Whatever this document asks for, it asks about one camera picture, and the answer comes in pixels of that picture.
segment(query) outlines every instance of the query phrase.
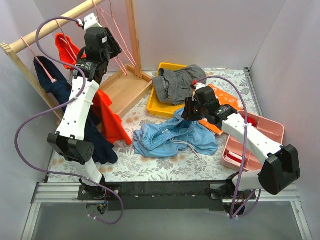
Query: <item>wooden clothes rack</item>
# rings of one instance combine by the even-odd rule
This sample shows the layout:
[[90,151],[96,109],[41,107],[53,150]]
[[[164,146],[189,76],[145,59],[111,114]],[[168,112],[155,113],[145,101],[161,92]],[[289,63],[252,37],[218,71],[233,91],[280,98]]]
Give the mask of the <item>wooden clothes rack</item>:
[[[85,12],[91,10],[96,5],[104,2],[105,0],[87,0],[84,3],[76,6],[72,10],[66,12],[62,17],[76,19]],[[136,67],[126,64],[127,76],[124,75],[122,70],[119,70],[114,75],[110,76],[107,81],[100,85],[100,90],[106,93],[112,100],[110,106],[111,110],[122,118],[139,100],[141,100],[152,88],[151,77],[142,72],[140,47],[138,39],[138,27],[136,20],[135,0],[125,0],[126,12],[129,23],[132,55],[136,63]],[[69,23],[68,20],[59,20],[61,26]],[[59,29],[56,21],[51,21],[46,24],[40,34],[39,39],[53,33]],[[31,32],[24,37],[25,41],[31,46],[36,42],[37,30]],[[26,65],[18,57],[18,53],[26,49],[28,46],[19,39],[11,44],[5,42],[0,44],[0,47],[8,55],[8,57],[15,63],[15,65],[22,71],[29,83],[38,92],[42,99],[48,104],[50,108],[56,107],[56,104],[46,94],[40,86],[39,81],[28,70]],[[55,115],[61,120],[63,118],[62,110],[54,112]]]

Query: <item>clothing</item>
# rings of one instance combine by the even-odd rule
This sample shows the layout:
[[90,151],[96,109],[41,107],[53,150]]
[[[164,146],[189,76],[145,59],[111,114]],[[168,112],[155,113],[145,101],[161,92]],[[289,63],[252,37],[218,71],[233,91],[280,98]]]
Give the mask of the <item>clothing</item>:
[[[57,33],[55,35],[55,45],[59,50],[61,61],[72,65],[76,64],[75,60],[77,59],[73,56],[72,51],[76,55],[82,55],[83,53],[83,49],[79,50],[79,48],[73,44],[70,37],[63,35],[62,33]],[[65,65],[64,67],[66,69],[70,69],[69,66]],[[131,145],[132,140],[122,127],[121,118],[118,115],[114,114],[109,107],[112,104],[112,101],[110,100],[108,95],[103,91],[98,90],[92,102],[94,105],[91,107],[91,109],[96,115],[98,115],[99,119],[101,119],[102,121],[102,135],[112,144],[114,144],[118,140],[125,140],[125,143],[127,145]]]
[[93,98],[91,107],[95,114],[102,120],[102,135],[112,144],[118,140],[125,140],[127,145],[132,144],[131,138],[122,127],[122,119],[110,109],[112,101],[103,91],[98,90]]
[[183,141],[200,154],[214,155],[219,147],[215,135],[197,121],[184,120],[183,111],[179,109],[173,118],[162,124],[145,124],[141,130],[134,131],[135,152],[149,158],[174,157],[186,150],[186,144],[175,143]]
[[[51,74],[51,76],[57,80],[56,82],[52,83],[44,69],[34,58],[33,63],[41,87],[46,93],[53,94],[60,104],[66,103],[69,100],[72,89],[66,78],[49,59],[45,58],[44,56],[38,56],[38,59]],[[114,145],[108,142],[98,131],[91,118],[91,116],[94,115],[94,112],[91,112],[91,114],[89,112],[89,116],[86,120],[84,128],[84,140],[91,142],[94,145],[92,158],[95,163],[100,162],[101,164],[106,164],[107,162],[110,162],[114,164],[118,161],[118,156],[112,149]]]
[[[70,37],[63,35],[62,33],[57,33],[55,35],[55,45],[58,48],[60,60],[75,65],[77,61],[77,56],[79,54],[79,48],[74,45]],[[65,69],[72,69],[70,66],[64,65]]]
[[[238,101],[236,97],[230,95],[225,91],[222,91],[221,89],[213,86],[212,84],[209,84],[208,87],[213,89],[215,97],[219,99],[220,105],[229,104],[231,107],[233,107],[237,111],[244,109],[242,103]],[[219,136],[221,136],[224,133],[224,131],[220,130],[215,125],[210,124],[205,120],[200,120],[199,123],[205,126],[207,129],[210,129],[214,133],[218,134]]]
[[158,76],[153,77],[152,81],[160,102],[180,105],[185,103],[186,98],[192,97],[192,82],[205,77],[206,73],[202,68],[190,65],[177,71],[160,68]]

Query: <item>orange towel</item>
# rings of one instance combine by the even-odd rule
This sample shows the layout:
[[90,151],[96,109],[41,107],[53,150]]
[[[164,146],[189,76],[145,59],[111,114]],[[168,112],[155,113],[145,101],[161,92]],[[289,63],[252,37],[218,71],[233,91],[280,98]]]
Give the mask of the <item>orange towel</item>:
[[[67,41],[69,42],[73,51],[70,49],[69,44],[66,42],[64,35],[62,33],[57,33],[55,35],[55,45],[58,48],[60,60],[65,63],[75,65],[77,62],[77,58],[74,56],[73,52],[78,56],[80,50],[76,45],[74,45],[74,43],[71,41],[70,37],[68,37],[67,35],[65,35],[65,37],[66,37]],[[65,69],[73,70],[73,68],[71,68],[67,65],[64,65],[64,67],[65,67]]]
[[[237,111],[243,110],[242,107],[239,107],[238,99],[236,97],[230,95],[229,93],[226,93],[225,91],[222,91],[219,88],[216,88],[212,84],[209,84],[208,86],[213,89],[215,96],[219,99],[220,105],[229,104]],[[199,123],[220,136],[224,133],[224,131],[220,130],[215,125],[208,123],[207,121],[200,120]]]
[[114,114],[110,109],[112,101],[103,91],[98,90],[93,98],[93,106],[91,106],[94,113],[102,121],[102,135],[112,144],[118,140],[125,140],[127,145],[132,144],[132,140],[122,127],[121,118]]

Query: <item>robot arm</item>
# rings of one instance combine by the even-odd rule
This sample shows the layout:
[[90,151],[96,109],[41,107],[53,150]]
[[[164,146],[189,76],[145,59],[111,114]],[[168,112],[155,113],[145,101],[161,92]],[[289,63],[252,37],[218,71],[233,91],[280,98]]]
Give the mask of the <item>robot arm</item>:
[[[71,162],[77,172],[84,176],[80,180],[91,195],[97,199],[105,194],[104,190],[87,181],[90,179],[98,184],[104,184],[105,179],[98,171],[92,158],[94,145],[84,141],[85,125],[95,94],[97,93],[103,75],[107,72],[110,59],[121,53],[121,48],[108,28],[103,28],[94,13],[84,18],[83,29],[85,48],[77,58],[76,66],[85,73],[85,88],[82,94],[65,110],[61,124],[55,134],[49,134],[47,141],[58,154]],[[83,84],[83,78],[77,70],[73,71],[70,99],[75,98]]]
[[[195,95],[185,100],[182,117],[190,121],[207,119],[210,124],[244,143],[246,124],[243,117],[230,105],[220,105],[213,89],[202,83],[197,83]],[[243,172],[239,191],[265,189],[276,195],[300,177],[298,151],[292,145],[284,147],[248,125],[247,148],[263,167]],[[232,175],[230,189],[235,188],[237,181],[238,174]]]

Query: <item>yellow tray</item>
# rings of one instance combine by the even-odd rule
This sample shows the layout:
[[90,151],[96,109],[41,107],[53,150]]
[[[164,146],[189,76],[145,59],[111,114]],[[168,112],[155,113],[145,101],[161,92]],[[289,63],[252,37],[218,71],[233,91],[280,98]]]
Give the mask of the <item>yellow tray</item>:
[[[159,69],[169,69],[171,71],[177,71],[179,69],[183,69],[187,67],[186,65],[179,65],[179,64],[173,64],[173,63],[167,63],[167,62],[161,62],[158,68]],[[146,106],[146,109],[148,109],[149,113],[153,115],[163,116],[172,118],[174,116],[175,111],[183,108],[185,105],[168,105],[163,102],[160,102],[156,93],[155,87],[152,88],[151,96],[149,98],[148,105]]]

